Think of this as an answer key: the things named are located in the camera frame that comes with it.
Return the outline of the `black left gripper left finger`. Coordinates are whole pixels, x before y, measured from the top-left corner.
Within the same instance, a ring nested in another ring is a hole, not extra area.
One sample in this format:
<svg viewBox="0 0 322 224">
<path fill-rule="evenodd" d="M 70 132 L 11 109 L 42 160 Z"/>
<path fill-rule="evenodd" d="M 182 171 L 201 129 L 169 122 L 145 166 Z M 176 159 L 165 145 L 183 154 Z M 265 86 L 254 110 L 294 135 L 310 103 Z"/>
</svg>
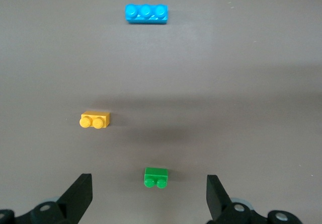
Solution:
<svg viewBox="0 0 322 224">
<path fill-rule="evenodd" d="M 79 223 L 92 199 L 92 175 L 81 174 L 57 201 L 43 202 L 21 216 L 2 209 L 1 223 Z"/>
</svg>

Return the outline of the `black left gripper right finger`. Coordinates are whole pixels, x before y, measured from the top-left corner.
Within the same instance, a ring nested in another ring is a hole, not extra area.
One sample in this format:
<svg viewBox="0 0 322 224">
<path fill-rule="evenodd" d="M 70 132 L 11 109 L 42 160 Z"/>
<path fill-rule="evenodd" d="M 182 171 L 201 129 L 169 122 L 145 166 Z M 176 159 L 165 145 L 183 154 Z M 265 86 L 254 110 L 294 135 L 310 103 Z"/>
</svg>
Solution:
<svg viewBox="0 0 322 224">
<path fill-rule="evenodd" d="M 240 201 L 233 202 L 216 175 L 207 176 L 206 201 L 212 217 L 208 223 L 301 223 L 298 217 L 286 211 L 272 210 L 264 217 Z"/>
</svg>

